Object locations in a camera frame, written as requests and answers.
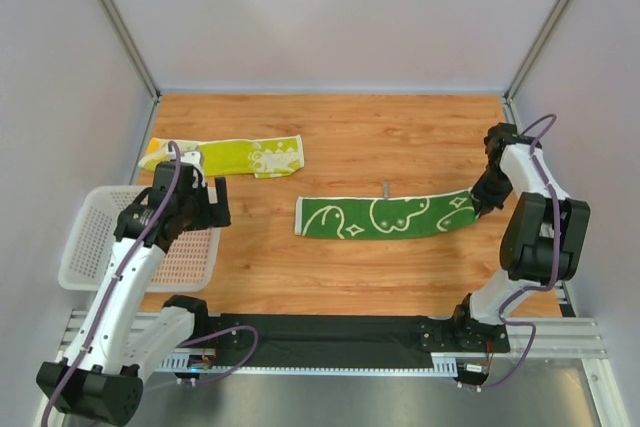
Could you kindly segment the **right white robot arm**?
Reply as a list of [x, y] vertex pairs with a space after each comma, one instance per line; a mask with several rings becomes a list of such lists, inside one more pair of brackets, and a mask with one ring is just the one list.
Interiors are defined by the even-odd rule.
[[517, 306], [574, 277], [590, 219], [589, 205], [553, 178], [539, 136], [498, 123], [484, 145], [487, 166], [471, 189], [476, 214], [502, 208], [510, 194], [517, 204], [500, 244], [498, 271], [454, 311], [454, 341], [468, 351], [496, 345]]

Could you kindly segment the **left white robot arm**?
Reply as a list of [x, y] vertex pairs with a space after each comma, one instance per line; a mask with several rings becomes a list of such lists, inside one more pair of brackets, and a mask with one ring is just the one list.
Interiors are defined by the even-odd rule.
[[41, 425], [53, 411], [126, 425], [157, 365], [207, 332], [206, 302], [174, 295], [137, 340], [129, 339], [148, 285], [176, 239], [231, 224], [225, 179], [209, 186], [200, 151], [182, 153], [176, 142], [169, 150], [152, 185], [118, 216], [107, 269], [78, 334], [60, 360], [43, 363], [37, 373], [47, 398]]

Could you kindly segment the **lime yellow towel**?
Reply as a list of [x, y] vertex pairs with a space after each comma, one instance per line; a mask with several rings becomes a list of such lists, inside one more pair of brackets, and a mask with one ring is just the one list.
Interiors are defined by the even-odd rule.
[[176, 143], [182, 154], [197, 151], [203, 155], [203, 170], [208, 177], [253, 174], [269, 179], [290, 176], [305, 166], [300, 135]]

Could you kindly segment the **green dinosaur pattern towel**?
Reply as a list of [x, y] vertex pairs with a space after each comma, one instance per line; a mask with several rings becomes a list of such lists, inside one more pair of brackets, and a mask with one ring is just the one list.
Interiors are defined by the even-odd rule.
[[397, 198], [300, 197], [294, 233], [325, 240], [410, 240], [465, 228], [478, 218], [468, 189]]

